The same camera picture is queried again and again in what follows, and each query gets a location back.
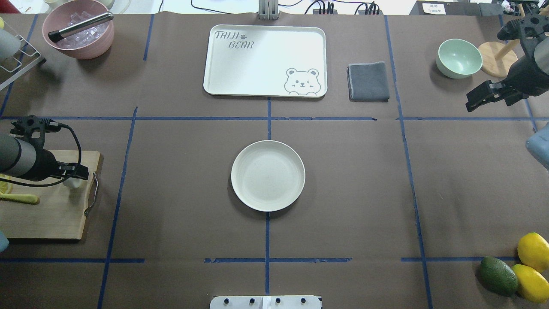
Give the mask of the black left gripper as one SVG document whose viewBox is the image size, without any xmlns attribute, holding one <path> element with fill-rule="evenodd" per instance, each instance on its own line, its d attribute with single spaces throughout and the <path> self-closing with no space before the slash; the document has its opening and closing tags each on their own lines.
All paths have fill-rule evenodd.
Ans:
<svg viewBox="0 0 549 309">
<path fill-rule="evenodd" d="M 88 167 L 79 163 L 57 162 L 53 153 L 47 149 L 36 149 L 36 159 L 33 163 L 33 181 L 38 182 L 47 178 L 75 178 L 88 180 Z"/>
</svg>

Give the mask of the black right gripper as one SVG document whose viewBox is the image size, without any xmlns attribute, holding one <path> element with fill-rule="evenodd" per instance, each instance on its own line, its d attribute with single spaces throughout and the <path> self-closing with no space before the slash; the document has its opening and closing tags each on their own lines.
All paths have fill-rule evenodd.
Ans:
<svg viewBox="0 0 549 309">
<path fill-rule="evenodd" d="M 501 82 L 486 80 L 471 90 L 467 96 L 465 107 L 467 112 L 473 112 L 484 104 L 504 100 L 511 106 L 530 96 L 539 96 L 549 89 L 548 69 L 534 58 L 523 56 L 510 67 L 506 78 Z"/>
</svg>

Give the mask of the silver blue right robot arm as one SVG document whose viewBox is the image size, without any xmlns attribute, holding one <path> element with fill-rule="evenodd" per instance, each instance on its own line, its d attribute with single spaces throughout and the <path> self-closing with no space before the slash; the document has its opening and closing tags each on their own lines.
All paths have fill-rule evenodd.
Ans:
<svg viewBox="0 0 549 309">
<path fill-rule="evenodd" d="M 467 94 L 468 112 L 491 102 L 504 100 L 507 106 L 548 91 L 548 40 L 527 47 L 522 58 L 500 82 L 487 80 Z"/>
</svg>

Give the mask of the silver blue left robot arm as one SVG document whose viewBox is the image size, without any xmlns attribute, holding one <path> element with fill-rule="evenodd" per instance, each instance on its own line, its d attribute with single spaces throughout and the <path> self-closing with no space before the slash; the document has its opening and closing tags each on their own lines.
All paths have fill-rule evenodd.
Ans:
<svg viewBox="0 0 549 309">
<path fill-rule="evenodd" d="M 1 135 L 0 139 L 0 171 L 32 182 L 66 177 L 88 180 L 90 176 L 88 167 L 58 161 L 49 150 L 37 149 L 29 142 L 8 135 Z"/>
</svg>

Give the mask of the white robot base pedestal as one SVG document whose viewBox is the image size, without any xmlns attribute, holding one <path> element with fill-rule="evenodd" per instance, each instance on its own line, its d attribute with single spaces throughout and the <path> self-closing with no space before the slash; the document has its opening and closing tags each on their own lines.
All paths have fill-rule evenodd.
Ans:
<svg viewBox="0 0 549 309">
<path fill-rule="evenodd" d="M 210 309 L 322 309 L 315 295 L 258 295 L 214 297 Z"/>
</svg>

